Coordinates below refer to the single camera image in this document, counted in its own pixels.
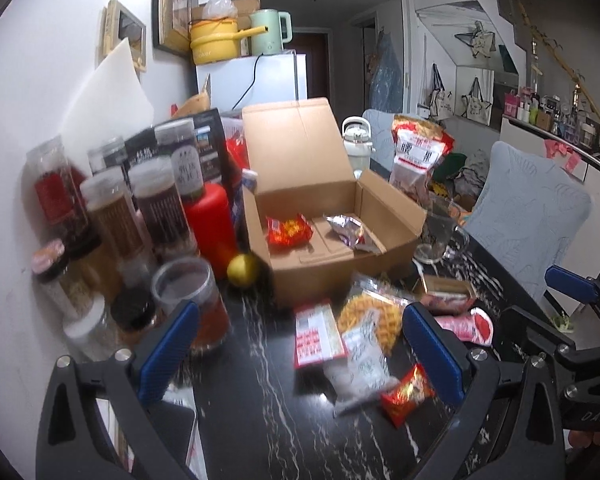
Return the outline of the white printed snack packet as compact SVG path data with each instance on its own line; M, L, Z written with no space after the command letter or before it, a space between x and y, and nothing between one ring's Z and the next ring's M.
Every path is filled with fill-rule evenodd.
M389 372L370 321L342 334L342 340L347 356L323 365L324 375L336 393L335 417L378 401L381 393L399 385Z

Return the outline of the packaged yellow waffle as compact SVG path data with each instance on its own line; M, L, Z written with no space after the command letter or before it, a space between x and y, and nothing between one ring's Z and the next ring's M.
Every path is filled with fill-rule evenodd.
M410 292L355 273L347 299L338 314L338 330L344 334L358 324L370 321L382 353L390 356L402 330L403 311L414 301L415 297Z

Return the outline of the small red snack packet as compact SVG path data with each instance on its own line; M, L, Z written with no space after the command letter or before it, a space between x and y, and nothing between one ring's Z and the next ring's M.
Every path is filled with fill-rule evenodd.
M396 388L380 396L380 405L393 426L400 427L411 412L435 396L436 393L430 384L425 367L417 363Z

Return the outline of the pink white pouch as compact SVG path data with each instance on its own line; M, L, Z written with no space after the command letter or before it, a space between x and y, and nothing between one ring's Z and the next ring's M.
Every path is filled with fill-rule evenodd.
M460 315L440 315L434 318L444 329L452 332L460 341L490 347L494 327L490 316L480 308L472 308Z

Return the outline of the clear glass mug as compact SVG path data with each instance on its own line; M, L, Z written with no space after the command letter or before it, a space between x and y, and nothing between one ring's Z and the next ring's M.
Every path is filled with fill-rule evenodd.
M422 203L427 217L414 258L422 264L453 259L464 252L469 236L460 225L462 210L452 200L430 193Z

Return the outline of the red white flat packet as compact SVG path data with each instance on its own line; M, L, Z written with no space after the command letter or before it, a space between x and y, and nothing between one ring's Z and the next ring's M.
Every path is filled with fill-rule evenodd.
M301 370L347 355L332 304L322 301L294 311L294 368Z

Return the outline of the yellow lemon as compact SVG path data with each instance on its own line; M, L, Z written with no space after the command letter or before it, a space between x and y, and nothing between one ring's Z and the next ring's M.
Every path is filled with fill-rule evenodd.
M235 287L249 288L260 274L260 260L253 254L239 254L227 266L227 279Z

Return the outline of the jar with red contents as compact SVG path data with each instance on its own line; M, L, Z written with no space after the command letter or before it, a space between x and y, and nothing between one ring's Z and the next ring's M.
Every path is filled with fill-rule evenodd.
M27 167L44 218L65 245L75 248L91 229L80 193L84 175L71 165L61 136L55 136L27 152Z

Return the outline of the clear-lid jar dark contents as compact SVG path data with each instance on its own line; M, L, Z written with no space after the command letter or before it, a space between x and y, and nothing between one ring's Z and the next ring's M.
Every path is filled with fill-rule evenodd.
M189 229L169 157L147 159L129 171L132 193L159 260L194 256L198 245Z

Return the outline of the silver snack packet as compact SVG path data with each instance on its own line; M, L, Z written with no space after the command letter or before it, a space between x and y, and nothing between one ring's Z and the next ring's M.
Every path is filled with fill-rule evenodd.
M380 255L384 251L373 237L372 232L366 228L358 217L349 216L348 214L334 214L333 216L324 216L324 220L343 244L354 252Z

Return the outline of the cashew bag red white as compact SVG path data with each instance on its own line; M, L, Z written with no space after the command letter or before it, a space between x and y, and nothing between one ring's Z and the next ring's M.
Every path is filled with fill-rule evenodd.
M428 200L436 167L453 151L455 140L440 125L415 116L393 116L393 166L389 182L417 203Z

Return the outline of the black stand-up pouch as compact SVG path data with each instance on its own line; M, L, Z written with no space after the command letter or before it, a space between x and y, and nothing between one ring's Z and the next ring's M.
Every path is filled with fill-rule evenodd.
M225 145L224 128L219 111L212 108L205 112L188 115L188 118L193 119L196 129L204 127L210 129L197 142L204 180L222 184L227 194L232 194L232 165ZM154 127L146 128L134 134L134 136L124 141L124 145L126 154L128 154L129 167L133 167L146 159L166 154L158 147Z

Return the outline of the white foam sheet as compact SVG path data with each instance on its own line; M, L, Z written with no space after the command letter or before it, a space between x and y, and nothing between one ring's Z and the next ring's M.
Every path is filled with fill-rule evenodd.
M60 126L69 162L82 174L90 174L89 150L142 131L154 122L154 115L125 39L92 73Z

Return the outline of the white refrigerator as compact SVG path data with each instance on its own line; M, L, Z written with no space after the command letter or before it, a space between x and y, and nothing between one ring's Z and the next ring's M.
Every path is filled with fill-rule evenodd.
M306 56L294 50L197 66L196 76L199 88L209 83L211 107L221 113L308 97Z

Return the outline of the yellow pot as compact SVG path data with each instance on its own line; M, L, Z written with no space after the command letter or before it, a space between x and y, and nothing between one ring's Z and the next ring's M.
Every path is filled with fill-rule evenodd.
M240 42L263 35L268 26L240 29L237 18L218 18L195 22L190 28L190 50L196 66L239 58Z

